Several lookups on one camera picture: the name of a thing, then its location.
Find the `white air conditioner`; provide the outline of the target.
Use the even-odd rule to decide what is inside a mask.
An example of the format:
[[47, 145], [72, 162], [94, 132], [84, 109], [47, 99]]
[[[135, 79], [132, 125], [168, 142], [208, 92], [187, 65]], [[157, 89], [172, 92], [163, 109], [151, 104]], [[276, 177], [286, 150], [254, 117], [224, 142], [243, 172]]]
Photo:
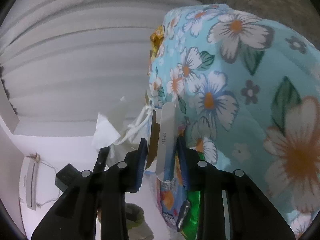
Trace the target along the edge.
[[39, 171], [40, 155], [34, 153], [23, 159], [20, 182], [19, 197], [20, 203], [31, 210], [36, 210], [36, 185]]

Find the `gold foil wrapper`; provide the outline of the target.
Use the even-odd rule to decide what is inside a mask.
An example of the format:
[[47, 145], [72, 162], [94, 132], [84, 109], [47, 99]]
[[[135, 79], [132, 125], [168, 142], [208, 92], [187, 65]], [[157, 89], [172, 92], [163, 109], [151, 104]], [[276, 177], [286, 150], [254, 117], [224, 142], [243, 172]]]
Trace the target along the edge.
[[150, 57], [156, 57], [164, 39], [164, 27], [159, 25], [150, 36], [151, 50]]

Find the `white tissue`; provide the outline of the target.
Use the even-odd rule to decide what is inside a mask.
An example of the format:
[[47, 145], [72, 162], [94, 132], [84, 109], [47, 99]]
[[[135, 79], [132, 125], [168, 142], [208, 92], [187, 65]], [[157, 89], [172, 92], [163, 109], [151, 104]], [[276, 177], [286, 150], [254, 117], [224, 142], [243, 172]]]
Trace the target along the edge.
[[154, 101], [120, 98], [108, 113], [98, 113], [92, 146], [96, 151], [108, 147], [108, 167], [123, 161], [128, 152], [138, 148], [140, 140], [150, 140]]

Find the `white cardboard box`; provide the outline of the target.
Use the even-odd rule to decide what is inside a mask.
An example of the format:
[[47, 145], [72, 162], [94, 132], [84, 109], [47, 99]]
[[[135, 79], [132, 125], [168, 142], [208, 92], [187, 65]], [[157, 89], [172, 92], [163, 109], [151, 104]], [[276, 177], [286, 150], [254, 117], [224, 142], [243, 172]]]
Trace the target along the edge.
[[152, 169], [162, 182], [174, 177], [178, 112], [179, 107], [173, 101], [162, 108], [155, 107], [152, 112], [146, 168]]

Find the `floral blue table cloth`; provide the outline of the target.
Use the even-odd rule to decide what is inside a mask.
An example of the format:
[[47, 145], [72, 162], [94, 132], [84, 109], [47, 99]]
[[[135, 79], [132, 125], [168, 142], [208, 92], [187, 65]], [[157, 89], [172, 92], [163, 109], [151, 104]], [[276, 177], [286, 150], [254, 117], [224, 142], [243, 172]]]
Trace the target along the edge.
[[177, 102], [188, 147], [246, 172], [302, 239], [319, 214], [319, 50], [225, 4], [173, 9], [162, 28], [155, 103]]

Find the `blue snack bag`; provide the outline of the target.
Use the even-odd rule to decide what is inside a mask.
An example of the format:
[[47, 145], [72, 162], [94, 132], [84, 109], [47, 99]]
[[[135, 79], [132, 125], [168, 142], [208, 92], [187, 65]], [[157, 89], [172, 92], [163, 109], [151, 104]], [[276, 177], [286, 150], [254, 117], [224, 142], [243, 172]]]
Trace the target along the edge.
[[157, 179], [157, 202], [160, 213], [168, 227], [175, 231], [182, 230], [187, 202], [187, 192], [183, 186], [179, 159], [176, 155], [174, 176], [171, 181]]

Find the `white curtain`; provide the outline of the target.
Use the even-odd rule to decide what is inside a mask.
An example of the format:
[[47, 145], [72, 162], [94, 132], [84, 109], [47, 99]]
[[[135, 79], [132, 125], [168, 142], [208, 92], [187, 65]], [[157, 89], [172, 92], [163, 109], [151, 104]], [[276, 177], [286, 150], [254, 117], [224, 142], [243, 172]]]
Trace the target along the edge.
[[2, 80], [15, 135], [90, 136], [121, 97], [136, 116], [150, 35], [198, 0], [16, 0], [1, 25]]

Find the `green foil wrapper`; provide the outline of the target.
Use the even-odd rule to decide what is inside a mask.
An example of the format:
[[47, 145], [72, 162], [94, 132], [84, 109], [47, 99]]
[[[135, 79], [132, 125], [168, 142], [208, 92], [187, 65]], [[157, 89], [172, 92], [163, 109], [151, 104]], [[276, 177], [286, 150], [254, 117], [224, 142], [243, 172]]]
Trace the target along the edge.
[[183, 154], [182, 159], [179, 158], [183, 187], [187, 195], [181, 227], [181, 234], [185, 239], [197, 238], [201, 194], [199, 190], [192, 187], [192, 185], [195, 186], [196, 174], [191, 169], [195, 168], [198, 161], [201, 160], [203, 158], [192, 149], [187, 149], [187, 153]]

